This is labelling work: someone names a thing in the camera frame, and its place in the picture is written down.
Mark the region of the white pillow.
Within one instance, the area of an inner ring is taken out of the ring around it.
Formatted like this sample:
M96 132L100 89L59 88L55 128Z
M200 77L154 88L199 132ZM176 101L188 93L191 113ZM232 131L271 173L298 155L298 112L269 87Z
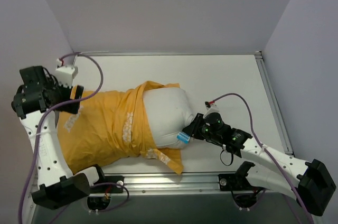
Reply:
M156 147L185 148L188 144L179 141L177 135L196 116L186 92L179 87L148 90L143 94L143 102Z

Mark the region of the orange pillowcase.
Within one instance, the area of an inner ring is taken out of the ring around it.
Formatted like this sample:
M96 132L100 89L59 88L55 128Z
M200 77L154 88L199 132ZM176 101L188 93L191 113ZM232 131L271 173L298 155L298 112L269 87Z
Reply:
M155 145L146 114L143 94L148 90L179 88L178 83L162 85L146 81L126 92L99 92L85 100L77 114L60 112L58 139L66 164L76 174L95 164L100 167L127 157L156 159L176 174L183 172L180 150Z

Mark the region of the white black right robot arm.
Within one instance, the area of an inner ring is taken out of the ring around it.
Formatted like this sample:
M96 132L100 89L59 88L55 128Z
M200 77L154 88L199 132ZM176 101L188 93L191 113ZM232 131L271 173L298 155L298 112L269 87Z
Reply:
M336 185L325 164L282 153L249 133L223 122L219 113L197 114L183 133L244 159L234 176L240 188L266 188L295 199L315 216L322 216Z

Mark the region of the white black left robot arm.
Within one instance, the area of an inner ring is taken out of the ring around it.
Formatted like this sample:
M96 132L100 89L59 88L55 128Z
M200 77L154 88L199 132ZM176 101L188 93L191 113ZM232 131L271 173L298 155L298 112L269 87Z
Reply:
M54 74L43 66L21 69L23 84L12 102L32 145L33 169L38 175L32 200L51 210L89 196L90 188L100 192L107 184L97 164L73 174L59 143L55 112L76 115L83 100L83 86L72 86L77 74L78 68L70 65L58 66Z

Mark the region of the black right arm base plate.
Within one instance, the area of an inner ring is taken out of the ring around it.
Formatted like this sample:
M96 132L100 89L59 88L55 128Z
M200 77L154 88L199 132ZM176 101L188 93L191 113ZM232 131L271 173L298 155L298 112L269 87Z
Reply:
M244 161L234 173L218 174L220 191L257 191L260 186L252 186L248 180L248 172L255 166L254 163Z

